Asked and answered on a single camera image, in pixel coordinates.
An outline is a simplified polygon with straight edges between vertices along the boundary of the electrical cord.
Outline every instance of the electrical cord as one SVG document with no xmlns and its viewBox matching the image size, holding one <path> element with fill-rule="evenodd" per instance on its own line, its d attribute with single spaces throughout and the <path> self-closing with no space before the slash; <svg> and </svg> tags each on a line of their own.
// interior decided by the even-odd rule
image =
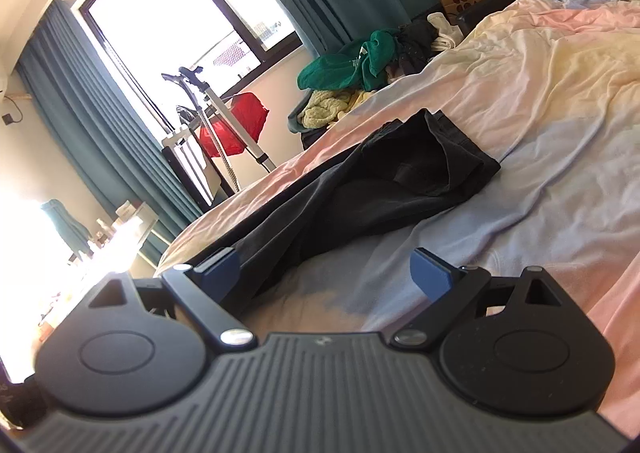
<svg viewBox="0 0 640 453">
<path fill-rule="evenodd" d="M 18 124 L 19 122 L 22 122 L 22 120 L 24 119 L 24 113 L 22 113 L 22 110 L 20 109 L 20 106 L 18 106 L 18 103 L 15 102 L 11 97 L 9 96 L 4 96 L 4 99 L 9 99 L 15 106 L 15 109 L 18 110 L 18 112 L 20 113 L 20 120 L 14 120 L 15 124 Z"/>
</svg>

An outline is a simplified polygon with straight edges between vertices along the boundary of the window frame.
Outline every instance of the window frame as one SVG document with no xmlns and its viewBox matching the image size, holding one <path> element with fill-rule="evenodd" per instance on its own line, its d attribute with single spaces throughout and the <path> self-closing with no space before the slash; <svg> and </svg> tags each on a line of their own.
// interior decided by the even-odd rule
<svg viewBox="0 0 640 453">
<path fill-rule="evenodd" d="M 152 115 L 156 118 L 156 121 L 160 123 L 160 125 L 165 129 L 167 133 L 171 133 L 175 128 L 171 125 L 168 119 L 165 118 L 164 114 L 155 104 L 153 99 L 145 92 L 140 83 L 138 83 L 135 76 L 127 68 L 127 65 L 124 64 L 124 62 L 120 59 L 118 53 L 111 46 L 97 21 L 92 16 L 90 9 L 95 1 L 97 0 L 84 0 L 84 2 L 78 8 L 80 16 L 82 17 L 82 19 L 84 19 L 85 23 L 89 27 L 89 30 L 94 34 L 102 49 L 106 52 L 106 54 L 110 57 L 118 70 L 122 73 L 127 83 L 129 83 L 136 95 L 138 95 L 145 106 L 151 111 Z M 222 99 L 226 100 L 229 97 L 232 97 L 233 95 L 240 92 L 242 89 L 251 84 L 255 79 L 260 77 L 260 75 L 269 70 L 269 68 L 273 67 L 273 65 L 284 59 L 287 55 L 291 54 L 296 48 L 302 45 L 302 41 L 300 41 L 298 34 L 296 32 L 292 32 L 284 39 L 276 43 L 273 47 L 265 50 L 262 42 L 254 36 L 249 27 L 245 25 L 245 23 L 242 21 L 242 18 L 238 16 L 238 14 L 236 14 L 229 3 L 227 3 L 225 0 L 211 1 L 226 17 L 228 22 L 231 23 L 231 26 L 235 29 L 236 33 L 238 33 L 240 38 L 247 44 L 258 61 L 260 61 L 260 65 L 258 67 L 254 68 L 254 70 L 251 70 L 247 75 L 241 78 L 238 83 L 224 92 L 221 95 Z"/>
</svg>

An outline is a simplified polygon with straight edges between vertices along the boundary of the red bag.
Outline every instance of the red bag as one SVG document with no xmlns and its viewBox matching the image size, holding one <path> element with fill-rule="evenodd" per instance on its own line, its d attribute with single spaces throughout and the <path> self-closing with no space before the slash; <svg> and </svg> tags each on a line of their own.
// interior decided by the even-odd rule
<svg viewBox="0 0 640 453">
<path fill-rule="evenodd" d="M 260 99 L 251 92 L 238 94 L 231 99 L 230 109 L 235 118 L 238 119 L 238 122 L 251 135 L 251 138 L 258 142 L 258 137 L 260 137 L 260 132 L 269 113 L 269 110 L 262 105 Z M 244 148 L 246 148 L 244 142 L 222 120 L 212 122 L 211 125 L 227 155 L 238 155 L 244 151 Z M 200 143 L 210 157 L 220 156 L 216 145 L 204 126 L 200 126 Z"/>
</svg>

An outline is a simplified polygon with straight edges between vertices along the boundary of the bedsheet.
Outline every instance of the bedsheet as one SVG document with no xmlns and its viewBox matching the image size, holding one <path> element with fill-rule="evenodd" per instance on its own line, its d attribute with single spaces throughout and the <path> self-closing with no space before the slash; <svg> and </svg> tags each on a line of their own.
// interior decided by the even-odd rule
<svg viewBox="0 0 640 453">
<path fill-rule="evenodd" d="M 517 276 L 543 265 L 596 322 L 618 368 L 600 408 L 640 433 L 640 3 L 567 10 L 518 0 L 341 119 L 183 232 L 159 272 L 185 261 L 318 163 L 395 118 L 442 109 L 502 169 L 465 204 L 365 237 L 290 270 L 243 315 L 270 331 L 393 331 L 429 304 L 412 283 L 418 246 L 454 265 Z"/>
</svg>

